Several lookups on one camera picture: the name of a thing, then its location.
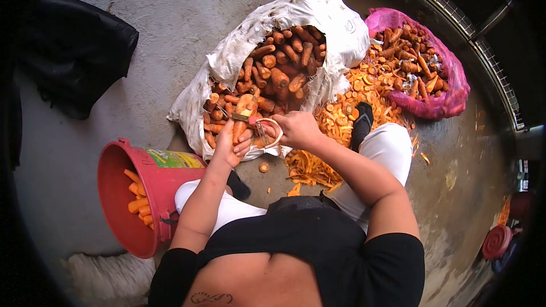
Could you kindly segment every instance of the black shirt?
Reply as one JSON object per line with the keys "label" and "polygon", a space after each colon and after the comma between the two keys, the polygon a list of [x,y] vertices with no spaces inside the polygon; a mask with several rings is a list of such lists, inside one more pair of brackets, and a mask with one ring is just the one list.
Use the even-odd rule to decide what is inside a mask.
{"label": "black shirt", "polygon": [[419,305],[425,282],[419,239],[390,233],[365,240],[351,218],[329,207],[238,219],[216,231],[199,254],[167,251],[152,280],[148,305],[179,307],[209,261],[256,252],[289,254],[310,263],[325,307]]}

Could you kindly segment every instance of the tattoo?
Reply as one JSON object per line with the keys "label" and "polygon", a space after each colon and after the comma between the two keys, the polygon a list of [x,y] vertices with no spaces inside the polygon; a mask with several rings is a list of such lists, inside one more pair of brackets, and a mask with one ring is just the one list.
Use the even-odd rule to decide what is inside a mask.
{"label": "tattoo", "polygon": [[203,303],[203,302],[222,302],[225,304],[231,303],[233,301],[233,296],[231,294],[216,294],[216,295],[209,295],[204,292],[195,293],[190,298],[191,302],[195,304]]}

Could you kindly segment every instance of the bucket label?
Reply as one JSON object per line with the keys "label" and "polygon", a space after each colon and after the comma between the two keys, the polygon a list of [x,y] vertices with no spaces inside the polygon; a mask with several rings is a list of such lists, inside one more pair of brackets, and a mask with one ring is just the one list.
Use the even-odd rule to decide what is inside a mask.
{"label": "bucket label", "polygon": [[152,159],[159,167],[169,168],[204,168],[201,161],[193,157],[191,153],[173,152],[157,150],[151,148],[144,149],[152,156]]}

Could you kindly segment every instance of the hand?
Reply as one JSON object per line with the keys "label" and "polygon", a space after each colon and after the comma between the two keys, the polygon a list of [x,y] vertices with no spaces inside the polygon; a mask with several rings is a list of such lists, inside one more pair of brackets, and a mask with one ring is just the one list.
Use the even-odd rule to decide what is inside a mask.
{"label": "hand", "polygon": [[[295,149],[312,150],[324,138],[320,132],[313,114],[308,112],[291,111],[285,116],[273,115],[271,119],[277,121],[281,126],[284,135],[281,137],[281,144]],[[273,127],[264,126],[265,132],[275,138]]]}
{"label": "hand", "polygon": [[237,146],[233,146],[233,119],[229,119],[218,137],[216,137],[216,148],[212,161],[225,163],[230,169],[236,167],[245,154],[250,150],[250,142],[252,138],[252,130],[247,129],[239,137]]}

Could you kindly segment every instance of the pink mesh bag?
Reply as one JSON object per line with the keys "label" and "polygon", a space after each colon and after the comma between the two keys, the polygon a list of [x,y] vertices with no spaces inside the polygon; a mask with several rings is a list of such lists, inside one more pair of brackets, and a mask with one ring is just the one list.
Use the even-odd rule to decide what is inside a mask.
{"label": "pink mesh bag", "polygon": [[425,26],[397,10],[387,9],[386,7],[370,9],[370,15],[364,23],[368,26],[370,37],[374,38],[377,32],[383,32],[386,28],[394,30],[402,26],[404,20],[415,26],[419,25],[425,31],[425,37],[430,44],[442,56],[443,65],[448,74],[448,91],[442,92],[439,98],[430,96],[428,104],[412,99],[406,93],[396,90],[389,93],[389,98],[396,102],[398,106],[420,118],[442,119],[460,115],[466,108],[466,99],[470,93],[470,86],[466,82],[465,71],[461,62],[453,52],[449,51]]}

